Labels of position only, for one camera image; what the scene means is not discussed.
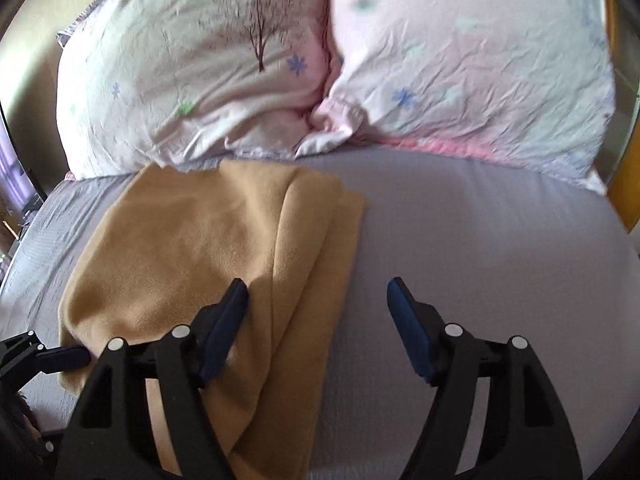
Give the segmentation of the lilac bed sheet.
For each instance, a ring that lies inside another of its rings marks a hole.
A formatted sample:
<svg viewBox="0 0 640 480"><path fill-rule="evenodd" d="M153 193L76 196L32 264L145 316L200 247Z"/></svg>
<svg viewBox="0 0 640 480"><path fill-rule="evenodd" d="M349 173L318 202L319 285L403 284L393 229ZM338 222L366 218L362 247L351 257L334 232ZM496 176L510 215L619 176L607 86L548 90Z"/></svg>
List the lilac bed sheet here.
<svg viewBox="0 0 640 480"><path fill-rule="evenodd" d="M478 338L528 340L585 476L638 477L636 444L608 464L636 434L639 258L607 198L536 172L388 148L308 164L367 200L310 478L396 479L423 428L435 391L413 371L388 312L392 278Z"/></svg>

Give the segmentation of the pink floral pillow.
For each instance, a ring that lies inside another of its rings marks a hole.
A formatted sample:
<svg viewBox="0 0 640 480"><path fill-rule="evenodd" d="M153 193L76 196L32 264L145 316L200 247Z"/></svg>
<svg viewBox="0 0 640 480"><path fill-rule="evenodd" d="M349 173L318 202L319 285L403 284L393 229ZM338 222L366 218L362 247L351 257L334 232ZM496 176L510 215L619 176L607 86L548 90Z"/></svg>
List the pink floral pillow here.
<svg viewBox="0 0 640 480"><path fill-rule="evenodd" d="M604 192L615 110L603 0L330 0L326 94L299 153L348 142Z"/></svg>

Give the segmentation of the orange wooden headboard frame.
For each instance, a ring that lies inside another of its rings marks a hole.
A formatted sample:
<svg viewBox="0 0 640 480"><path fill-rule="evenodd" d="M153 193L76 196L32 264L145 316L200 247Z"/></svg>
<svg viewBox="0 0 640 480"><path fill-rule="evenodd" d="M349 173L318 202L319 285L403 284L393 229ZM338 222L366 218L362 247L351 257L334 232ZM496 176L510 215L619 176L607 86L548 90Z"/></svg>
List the orange wooden headboard frame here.
<svg viewBox="0 0 640 480"><path fill-rule="evenodd" d="M639 222L639 35L616 0L604 0L616 110L599 158L608 199L630 233Z"/></svg>

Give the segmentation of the tan fleece garment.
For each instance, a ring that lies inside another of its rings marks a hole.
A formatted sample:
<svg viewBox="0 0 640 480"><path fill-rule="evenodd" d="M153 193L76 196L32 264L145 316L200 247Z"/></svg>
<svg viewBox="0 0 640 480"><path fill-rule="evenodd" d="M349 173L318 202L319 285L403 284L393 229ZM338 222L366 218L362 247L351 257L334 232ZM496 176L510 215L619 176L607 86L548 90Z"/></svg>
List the tan fleece garment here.
<svg viewBox="0 0 640 480"><path fill-rule="evenodd" d="M225 160L149 166L107 209L58 307L60 341L99 354L157 340L221 300L250 307L203 401L240 479L303 479L364 197L304 166Z"/></svg>

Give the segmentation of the white floral pillow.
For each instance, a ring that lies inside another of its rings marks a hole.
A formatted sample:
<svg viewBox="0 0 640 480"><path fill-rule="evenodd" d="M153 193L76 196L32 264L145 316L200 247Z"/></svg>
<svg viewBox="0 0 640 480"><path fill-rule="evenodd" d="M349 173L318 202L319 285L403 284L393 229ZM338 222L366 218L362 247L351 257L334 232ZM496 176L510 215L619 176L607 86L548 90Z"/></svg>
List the white floral pillow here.
<svg viewBox="0 0 640 480"><path fill-rule="evenodd" d="M294 158L328 56L328 0L105 0L70 33L56 122L78 179L214 155Z"/></svg>

